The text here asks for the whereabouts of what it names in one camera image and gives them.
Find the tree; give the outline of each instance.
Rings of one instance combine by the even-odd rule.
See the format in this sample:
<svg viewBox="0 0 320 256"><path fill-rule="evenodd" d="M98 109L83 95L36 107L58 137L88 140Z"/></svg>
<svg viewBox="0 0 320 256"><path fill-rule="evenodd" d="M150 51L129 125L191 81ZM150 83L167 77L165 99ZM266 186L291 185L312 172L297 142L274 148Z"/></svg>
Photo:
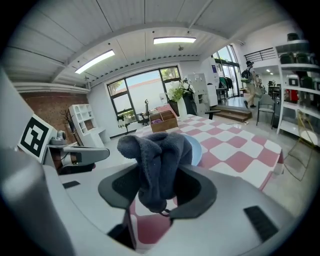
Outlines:
<svg viewBox="0 0 320 256"><path fill-rule="evenodd" d="M168 80L168 79L179 77L178 69L176 67L163 68L160 71L161 71L161 75L162 75L163 80Z"/></svg>
<svg viewBox="0 0 320 256"><path fill-rule="evenodd" d="M110 94L111 94L111 96L116 94L117 88L118 88L122 83L123 83L123 80L120 80L120 81L114 82L113 84L110 84L110 85L109 85L109 89L110 89Z"/></svg>

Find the sky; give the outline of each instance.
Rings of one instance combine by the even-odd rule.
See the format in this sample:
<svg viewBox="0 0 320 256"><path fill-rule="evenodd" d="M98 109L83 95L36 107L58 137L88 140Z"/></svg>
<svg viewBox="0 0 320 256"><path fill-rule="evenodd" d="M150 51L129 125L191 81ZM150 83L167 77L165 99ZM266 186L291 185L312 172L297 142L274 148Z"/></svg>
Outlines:
<svg viewBox="0 0 320 256"><path fill-rule="evenodd" d="M138 74L126 79L126 83L129 86L133 86L145 81L153 80L153 79L160 79L160 73L158 70L151 71L148 73ZM117 88L118 90L126 88L125 81L123 80L122 84Z"/></svg>

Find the railing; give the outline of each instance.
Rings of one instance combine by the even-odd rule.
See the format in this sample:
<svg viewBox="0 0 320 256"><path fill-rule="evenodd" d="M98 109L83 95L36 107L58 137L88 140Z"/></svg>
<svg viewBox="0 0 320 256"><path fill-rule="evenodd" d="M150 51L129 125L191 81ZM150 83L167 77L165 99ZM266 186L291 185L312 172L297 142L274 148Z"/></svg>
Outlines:
<svg viewBox="0 0 320 256"><path fill-rule="evenodd" d="M269 59L275 59L277 57L273 48L268 48L264 50L258 50L249 54L244 55L246 61L259 62Z"/></svg>

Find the cardboard box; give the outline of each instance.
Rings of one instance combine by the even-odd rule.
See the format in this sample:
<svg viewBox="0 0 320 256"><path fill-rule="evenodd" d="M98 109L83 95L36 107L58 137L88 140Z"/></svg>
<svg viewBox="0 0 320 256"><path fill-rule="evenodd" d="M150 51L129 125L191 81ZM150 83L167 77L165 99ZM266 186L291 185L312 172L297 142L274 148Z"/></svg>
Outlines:
<svg viewBox="0 0 320 256"><path fill-rule="evenodd" d="M164 132L165 130L178 127L177 118L170 110L164 111L158 114L151 114L149 118L150 118L151 129L154 133ZM152 121L157 119L162 120L162 122L158 122L154 124L151 123Z"/></svg>

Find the table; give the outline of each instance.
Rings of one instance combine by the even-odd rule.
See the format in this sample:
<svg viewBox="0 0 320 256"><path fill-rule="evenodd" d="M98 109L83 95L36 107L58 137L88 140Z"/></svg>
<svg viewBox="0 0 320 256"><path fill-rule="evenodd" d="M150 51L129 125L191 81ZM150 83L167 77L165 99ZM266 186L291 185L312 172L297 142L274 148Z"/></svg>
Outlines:
<svg viewBox="0 0 320 256"><path fill-rule="evenodd" d="M187 134L198 140L202 159L198 166L240 177L263 190L272 173L282 174L284 156L281 147L266 138L254 135L232 125L188 114L178 127L167 130ZM152 134L150 126L138 129L135 135ZM167 209L177 207L176 199L167 201ZM150 249L170 228L169 218L154 214L145 208L138 196L130 206L130 217L137 249Z"/></svg>

